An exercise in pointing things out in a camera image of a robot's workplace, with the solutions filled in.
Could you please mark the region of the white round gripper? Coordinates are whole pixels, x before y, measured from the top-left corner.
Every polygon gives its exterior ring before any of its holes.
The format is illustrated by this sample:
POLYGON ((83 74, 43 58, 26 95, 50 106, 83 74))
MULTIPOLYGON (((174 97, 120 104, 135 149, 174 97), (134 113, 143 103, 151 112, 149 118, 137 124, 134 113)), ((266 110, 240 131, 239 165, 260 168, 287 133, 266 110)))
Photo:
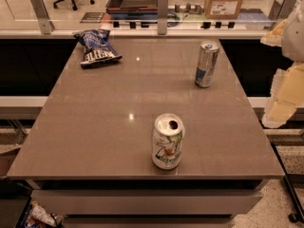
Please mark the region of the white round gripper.
MULTIPOLYGON (((279 22, 267 32, 260 43, 282 47, 285 57, 294 62, 304 62, 304 1, 297 5, 287 20, 279 22)), ((304 104, 304 64, 293 63, 287 70, 279 68, 270 93, 262 124, 267 128, 279 128, 304 104)))

